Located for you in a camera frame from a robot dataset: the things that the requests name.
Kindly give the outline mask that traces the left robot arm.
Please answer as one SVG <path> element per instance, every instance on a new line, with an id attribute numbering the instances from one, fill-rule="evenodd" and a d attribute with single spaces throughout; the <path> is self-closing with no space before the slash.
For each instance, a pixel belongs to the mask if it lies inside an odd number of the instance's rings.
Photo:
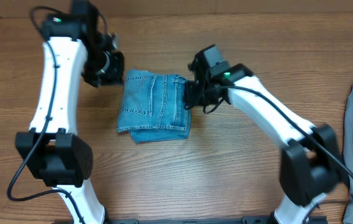
<path id="1" fill-rule="evenodd" d="M 93 152 L 78 136 L 80 82 L 97 88 L 122 85 L 124 56 L 116 35 L 100 31 L 104 17 L 89 1 L 73 1 L 68 13 L 49 8 L 36 29 L 43 38 L 44 72 L 36 112 L 28 131 L 16 134 L 22 167 L 59 194 L 73 223 L 109 223 L 90 175 Z"/>

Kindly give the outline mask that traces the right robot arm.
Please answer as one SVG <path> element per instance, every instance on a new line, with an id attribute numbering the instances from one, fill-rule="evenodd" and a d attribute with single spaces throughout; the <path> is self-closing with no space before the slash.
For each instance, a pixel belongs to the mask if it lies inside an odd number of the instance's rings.
<path id="1" fill-rule="evenodd" d="M 316 127 L 277 100 L 245 65 L 230 66 L 215 45 L 200 50 L 188 69 L 195 79 L 185 85 L 185 108 L 217 108 L 222 102 L 249 116 L 279 148 L 280 185 L 285 196 L 269 216 L 244 223 L 326 223 L 311 213 L 349 172 L 328 125 Z"/>

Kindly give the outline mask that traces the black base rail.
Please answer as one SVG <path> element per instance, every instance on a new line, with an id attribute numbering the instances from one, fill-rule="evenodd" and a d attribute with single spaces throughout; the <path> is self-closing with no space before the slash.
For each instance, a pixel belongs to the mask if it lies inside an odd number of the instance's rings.
<path id="1" fill-rule="evenodd" d="M 185 219 L 185 220 L 138 220 L 115 219 L 110 224 L 268 224 L 277 223 L 270 221 L 269 216 L 245 216 L 242 218 L 212 218 L 212 219 Z"/>

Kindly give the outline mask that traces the light blue denim jeans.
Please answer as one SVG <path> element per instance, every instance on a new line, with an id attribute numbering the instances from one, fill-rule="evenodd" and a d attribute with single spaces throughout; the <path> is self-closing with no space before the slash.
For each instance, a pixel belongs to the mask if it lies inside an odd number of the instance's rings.
<path id="1" fill-rule="evenodd" d="M 183 102 L 185 83 L 181 75 L 128 71 L 117 132 L 128 132 L 137 144 L 187 139 L 191 113 Z"/>

